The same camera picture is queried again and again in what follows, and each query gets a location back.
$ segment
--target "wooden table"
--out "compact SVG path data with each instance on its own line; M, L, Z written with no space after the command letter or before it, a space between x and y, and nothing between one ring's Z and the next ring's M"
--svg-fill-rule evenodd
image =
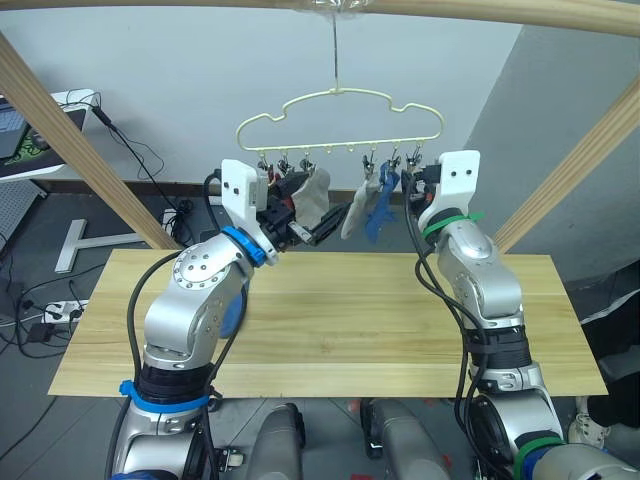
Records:
M167 253L113 251L50 394L118 396L133 371L125 330L130 293ZM442 302L414 278L415 260L299 252L260 268L217 388L226 397L452 397L460 333ZM531 352L550 393L605 394L550 257L506 255L504 261L522 284ZM169 269L156 272L140 296L140 342L144 315L165 289Z

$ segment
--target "floor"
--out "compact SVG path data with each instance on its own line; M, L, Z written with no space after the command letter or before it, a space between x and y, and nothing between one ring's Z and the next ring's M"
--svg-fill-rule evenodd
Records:
M159 215L163 209L159 197L141 198L143 203ZM193 199L195 209L189 225L196 236L210 228L199 199ZM357 232L348 241L335 235L321 247L325 251L411 251L400 212L397 222L388 224L376 245ZM126 225L93 195L50 195L32 208L28 218L11 242L12 276L16 283L33 286L56 278L53 272L58 250L71 220L86 218L89 223L85 237L127 233ZM131 244L127 248L146 248ZM96 248L79 252L72 273L79 273L104 263L111 248ZM79 276L75 280L77 295L88 298L101 269ZM0 277L7 275L2 268ZM34 291L30 299L36 305L49 301L71 300L66 282L56 282ZM34 315L37 311L25 312ZM3 328L3 333L12 330ZM33 354L46 354L63 349L28 345ZM46 392L56 371L60 357L28 359L10 346L0 354L0 378L3 379L0 406L0 452L33 425L44 411L50 398ZM234 445L250 454L251 446L262 420L276 405L286 399L242 399L226 401L222 409L212 414L216 445ZM305 478L314 479L371 479L382 480L382 461L370 461L364 454L359 427L358 402L354 399L292 399L304 415L307 428L307 447L303 454ZM451 406L438 399L406 399L407 406L431 432L438 447L451 465L455 479L470 479L471 459L467 442L453 419ZM68 478L101 478L107 444L115 416L120 407L118 399L61 397L39 427L0 462L0 478L4 480L51 480ZM563 425L568 425L574 413L572 398L554 399ZM241 479L240 468L225 478Z

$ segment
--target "white desk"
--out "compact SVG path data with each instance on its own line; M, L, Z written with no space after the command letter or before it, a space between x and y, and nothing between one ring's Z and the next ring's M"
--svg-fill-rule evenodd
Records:
M92 105L97 104L96 92L88 88L83 88L81 90L67 90L65 92L52 93L51 96L56 102L58 102L59 105L73 104L74 102L79 102L79 101L83 101ZM89 105L84 105L84 104L67 105L62 107L62 109L65 112L71 112L75 110L85 110L88 112ZM88 116L89 115L85 115L81 130L84 128L87 122ZM59 165L37 168L34 170L28 170L26 172L16 173L14 175L7 175L4 177L0 177L0 183L14 182L16 180L24 180L28 178L39 177L41 175L50 175L63 168L69 168L69 167L67 166L66 163L64 163L62 159L60 159Z

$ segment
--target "white sock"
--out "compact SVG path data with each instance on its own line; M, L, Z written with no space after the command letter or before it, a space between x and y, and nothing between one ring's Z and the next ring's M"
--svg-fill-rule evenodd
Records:
M314 228L329 211L329 172L317 168L307 181L291 195L296 207L296 222L303 227Z
M353 196L353 202L349 207L349 212L347 212L347 216L342 223L340 237L343 240L349 238L356 228L364 224L365 215L375 205L379 190L380 183L378 182L378 176L375 174L365 179L362 185L358 187Z

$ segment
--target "white wall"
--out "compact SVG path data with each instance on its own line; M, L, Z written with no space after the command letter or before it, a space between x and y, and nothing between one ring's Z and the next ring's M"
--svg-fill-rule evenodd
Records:
M330 23L314 13L51 9L2 12L0 29L50 91L101 91L114 122L167 160L158 177L166 182L201 182L224 157L255 164L257 155L235 143L238 124L263 111L276 114L290 98L333 85ZM419 17L340 20L341 83L386 91L398 104L437 107L447 126L426 146L430 158L464 146L519 31L519 25ZM247 130L247 142L417 136L435 128L424 113L400 117L368 98L325 98L291 113L283 128ZM97 120L87 136L122 178L136 179L137 165ZM142 152L153 169L155 159ZM318 152L312 160L332 174L332 188L351 189L362 178L361 156ZM54 178L77 176L63 169Z

